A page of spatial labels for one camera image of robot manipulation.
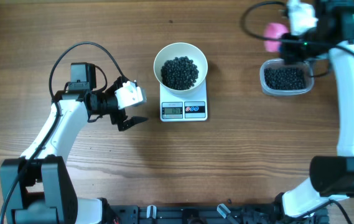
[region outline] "bowl rim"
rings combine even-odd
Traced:
[[[196,84],[193,88],[189,88],[188,90],[175,90],[175,89],[169,88],[169,87],[167,87],[165,84],[163,84],[163,83],[159,80],[159,78],[157,77],[157,75],[156,75],[156,70],[155,70],[155,67],[154,67],[154,66],[155,66],[157,57],[159,56],[159,54],[160,54],[164,49],[170,47],[171,45],[175,45],[175,44],[191,45],[192,47],[196,48],[196,49],[203,55],[203,57],[204,57],[204,59],[205,59],[205,61],[206,61],[207,71],[206,71],[206,74],[204,75],[204,79],[203,79],[200,83]],[[189,44],[189,43],[185,43],[185,42],[176,42],[176,43],[169,44],[169,45],[163,47],[163,48],[159,51],[159,53],[157,53],[157,55],[156,55],[156,57],[154,58],[154,61],[153,61],[153,73],[154,73],[154,76],[156,77],[157,81],[159,81],[159,83],[160,83],[162,86],[164,86],[165,88],[167,88],[168,90],[177,91],[177,92],[192,91],[192,90],[194,90],[196,87],[200,86],[200,85],[203,83],[204,80],[206,80],[206,76],[207,76],[207,73],[208,73],[208,62],[207,62],[206,55],[204,55],[204,53],[203,53],[198,47],[194,46],[193,44]]]

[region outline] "plastic container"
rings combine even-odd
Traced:
[[[165,86],[162,82],[162,66],[167,60],[173,60],[175,57],[187,56],[189,59],[193,60],[193,63],[197,66],[199,71],[198,77],[196,79],[195,86],[190,87],[188,90],[174,90]],[[187,43],[174,43],[165,46],[156,56],[153,63],[153,71],[157,80],[163,85],[167,90],[175,95],[190,95],[199,89],[199,86],[203,84],[206,79],[208,70],[207,59],[203,52],[192,44]]]
[[[305,85],[306,88],[301,89],[301,90],[274,90],[267,86],[265,82],[265,76],[264,76],[264,70],[267,68],[273,68],[273,69],[278,69],[278,68],[300,68],[304,71],[304,78],[305,78]],[[298,63],[296,65],[284,65],[283,59],[281,58],[276,58],[276,59],[271,59],[263,63],[263,66],[261,66],[260,71],[259,71],[259,80],[261,82],[261,86],[263,88],[263,93],[270,95],[270,96],[294,96],[294,95],[300,95],[309,92],[313,87],[314,87],[314,78],[309,77],[312,76],[312,69],[309,65],[309,63],[304,62],[304,63]]]

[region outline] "clear plastic container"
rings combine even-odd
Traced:
[[[278,68],[300,68],[304,71],[304,78],[305,78],[305,85],[306,88],[301,89],[301,90],[274,90],[271,89],[269,86],[267,86],[265,82],[265,76],[264,76],[264,70],[267,68],[273,68],[273,69],[278,69]],[[276,58],[276,59],[271,59],[263,63],[263,66],[261,66],[260,71],[259,71],[259,80],[261,82],[261,86],[263,88],[263,93],[270,95],[270,96],[293,96],[293,95],[300,95],[309,92],[312,87],[314,87],[314,78],[311,78],[309,76],[312,76],[312,69],[309,65],[309,63],[304,62],[304,63],[298,63],[296,65],[284,65],[283,59],[281,58]]]

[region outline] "wooden table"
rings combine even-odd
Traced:
[[[108,118],[79,133],[67,167],[80,197],[113,205],[272,202],[308,176],[316,155],[336,155],[338,106],[333,76],[302,96],[261,92],[259,68],[277,55],[240,29],[243,11],[257,1],[125,1],[0,5],[0,165],[33,142],[50,111],[48,77],[58,56],[83,40],[97,42],[124,74],[147,90],[147,103],[128,115],[149,121],[118,132]],[[254,12],[262,32],[281,21],[277,9]],[[173,42],[196,45],[209,63],[209,119],[162,123],[159,84],[152,71],[158,51]],[[55,72],[54,89],[70,78],[70,63],[99,65],[118,76],[99,49],[79,47]],[[98,76],[98,86],[103,84]],[[2,204],[0,186],[0,208]],[[343,202],[354,221],[354,199]],[[331,209],[332,223],[344,223]]]

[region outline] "white scale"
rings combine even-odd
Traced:
[[[189,96],[176,96],[160,84],[160,119],[173,121],[207,120],[206,80]]]

